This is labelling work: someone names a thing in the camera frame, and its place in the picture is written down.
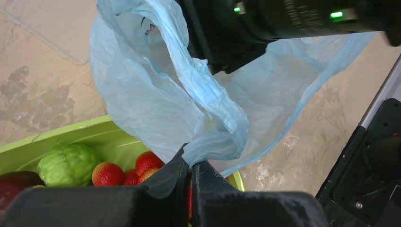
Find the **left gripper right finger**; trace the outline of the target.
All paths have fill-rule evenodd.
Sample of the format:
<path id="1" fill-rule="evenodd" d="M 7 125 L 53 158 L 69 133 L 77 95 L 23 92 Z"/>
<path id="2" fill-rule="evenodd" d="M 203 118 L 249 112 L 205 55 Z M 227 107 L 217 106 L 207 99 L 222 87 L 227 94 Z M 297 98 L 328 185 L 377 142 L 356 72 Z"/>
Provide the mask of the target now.
<path id="1" fill-rule="evenodd" d="M 305 192 L 242 192 L 208 161 L 192 166 L 194 227 L 327 227 L 317 199 Z"/>

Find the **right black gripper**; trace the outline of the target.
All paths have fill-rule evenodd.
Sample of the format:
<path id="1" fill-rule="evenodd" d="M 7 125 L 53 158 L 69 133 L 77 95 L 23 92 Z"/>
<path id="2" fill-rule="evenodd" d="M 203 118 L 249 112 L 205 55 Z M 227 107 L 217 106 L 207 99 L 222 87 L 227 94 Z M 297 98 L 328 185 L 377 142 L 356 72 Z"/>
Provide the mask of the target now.
<path id="1" fill-rule="evenodd" d="M 401 44 L 398 0 L 180 0 L 188 51 L 212 74 L 232 73 L 280 39 L 383 31 Z"/>

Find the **light blue plastic bag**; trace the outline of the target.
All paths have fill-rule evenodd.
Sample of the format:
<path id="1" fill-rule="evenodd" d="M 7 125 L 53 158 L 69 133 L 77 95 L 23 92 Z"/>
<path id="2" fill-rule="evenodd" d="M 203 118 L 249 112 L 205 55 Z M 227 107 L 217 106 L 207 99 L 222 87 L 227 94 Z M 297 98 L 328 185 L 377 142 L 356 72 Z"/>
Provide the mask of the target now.
<path id="1" fill-rule="evenodd" d="M 229 75 L 190 56 L 172 0 L 99 0 L 90 31 L 95 86 L 113 122 L 163 161 L 179 148 L 224 176 L 266 155 L 304 106 L 363 51 L 373 32 L 276 41 Z"/>

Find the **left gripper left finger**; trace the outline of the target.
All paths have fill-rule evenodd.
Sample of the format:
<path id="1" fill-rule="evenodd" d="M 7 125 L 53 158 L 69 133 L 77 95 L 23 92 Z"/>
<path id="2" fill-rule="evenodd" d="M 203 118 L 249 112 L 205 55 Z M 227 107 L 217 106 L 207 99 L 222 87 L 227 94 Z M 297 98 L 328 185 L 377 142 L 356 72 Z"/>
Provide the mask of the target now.
<path id="1" fill-rule="evenodd" d="M 186 227 L 188 165 L 183 149 L 136 186 L 42 187 L 22 191 L 3 227 Z"/>

